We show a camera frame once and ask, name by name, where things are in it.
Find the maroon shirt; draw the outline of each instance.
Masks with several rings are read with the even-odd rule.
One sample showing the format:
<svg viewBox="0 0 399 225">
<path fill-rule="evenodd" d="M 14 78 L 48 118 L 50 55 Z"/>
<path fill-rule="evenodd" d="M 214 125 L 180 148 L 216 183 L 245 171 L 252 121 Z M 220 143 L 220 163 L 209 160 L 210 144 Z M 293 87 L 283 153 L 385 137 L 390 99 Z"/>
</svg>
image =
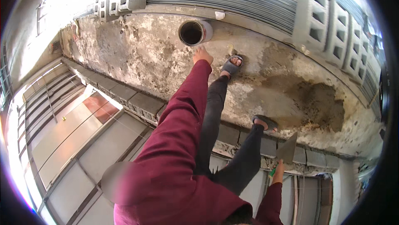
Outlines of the maroon shirt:
<svg viewBox="0 0 399 225">
<path fill-rule="evenodd" d="M 237 208 L 250 206 L 206 176 L 193 175 L 211 72 L 207 61 L 198 61 L 170 99 L 158 127 L 134 160 L 146 174 L 132 176 L 133 181 L 151 182 L 140 188 L 145 198 L 136 205 L 115 204 L 116 225 L 217 223 Z M 281 187 L 281 183 L 269 187 L 255 224 L 282 224 Z"/>
</svg>

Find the person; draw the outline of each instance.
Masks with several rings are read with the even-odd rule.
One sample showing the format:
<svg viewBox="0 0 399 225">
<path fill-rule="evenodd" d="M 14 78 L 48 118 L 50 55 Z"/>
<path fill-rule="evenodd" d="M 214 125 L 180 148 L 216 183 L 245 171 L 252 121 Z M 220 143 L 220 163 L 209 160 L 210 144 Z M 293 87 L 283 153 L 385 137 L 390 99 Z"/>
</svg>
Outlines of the person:
<svg viewBox="0 0 399 225">
<path fill-rule="evenodd" d="M 217 172 L 209 170 L 227 83 L 242 67 L 243 59 L 230 57 L 209 88 L 213 57 L 199 47 L 193 62 L 190 74 L 134 160 L 140 168 L 139 173 L 129 175 L 134 188 L 118 190 L 122 196 L 134 198 L 128 198 L 131 203 L 115 204 L 115 224 L 282 224 L 282 161 L 255 219 L 251 204 L 239 198 L 259 171 L 264 131 L 277 130 L 273 120 L 255 115 L 251 132 L 231 162 Z"/>
</svg>

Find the trowel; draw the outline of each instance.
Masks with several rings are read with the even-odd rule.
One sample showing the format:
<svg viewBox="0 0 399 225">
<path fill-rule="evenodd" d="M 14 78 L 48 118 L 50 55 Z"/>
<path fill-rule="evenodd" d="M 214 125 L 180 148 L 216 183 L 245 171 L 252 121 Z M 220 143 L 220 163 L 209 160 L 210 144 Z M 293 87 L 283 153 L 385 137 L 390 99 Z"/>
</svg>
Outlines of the trowel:
<svg viewBox="0 0 399 225">
<path fill-rule="evenodd" d="M 298 133 L 295 132 L 294 135 L 292 135 L 291 138 L 289 138 L 285 143 L 283 143 L 281 147 L 278 147 L 276 152 L 277 159 L 282 159 L 284 163 L 292 163 L 292 159 L 294 158 L 295 148 L 297 147 L 297 138 L 298 138 Z M 273 177 L 274 173 L 276 172 L 276 168 L 274 168 L 269 173 L 270 178 Z"/>
</svg>

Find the green trowel handle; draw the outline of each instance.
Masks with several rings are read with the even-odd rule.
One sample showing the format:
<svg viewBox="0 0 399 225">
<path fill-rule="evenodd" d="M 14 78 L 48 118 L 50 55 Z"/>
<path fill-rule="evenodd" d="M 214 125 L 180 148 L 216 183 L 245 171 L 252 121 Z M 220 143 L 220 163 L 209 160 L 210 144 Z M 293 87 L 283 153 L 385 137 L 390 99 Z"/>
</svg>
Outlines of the green trowel handle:
<svg viewBox="0 0 399 225">
<path fill-rule="evenodd" d="M 269 173 L 269 177 L 272 178 L 274 176 L 274 173 L 276 173 L 276 169 L 277 169 L 277 165 L 276 168 L 274 168 L 270 173 Z"/>
</svg>

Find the trowel blade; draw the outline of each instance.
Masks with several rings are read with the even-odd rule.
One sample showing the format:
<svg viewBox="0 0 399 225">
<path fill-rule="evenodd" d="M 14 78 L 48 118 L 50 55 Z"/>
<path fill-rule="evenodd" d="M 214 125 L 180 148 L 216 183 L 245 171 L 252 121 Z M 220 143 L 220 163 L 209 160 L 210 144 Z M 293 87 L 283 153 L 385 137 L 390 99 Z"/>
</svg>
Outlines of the trowel blade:
<svg viewBox="0 0 399 225">
<path fill-rule="evenodd" d="M 276 156 L 282 159 L 284 163 L 292 163 L 295 147 L 297 146 L 298 133 L 294 133 L 281 147 L 278 147 Z"/>
</svg>

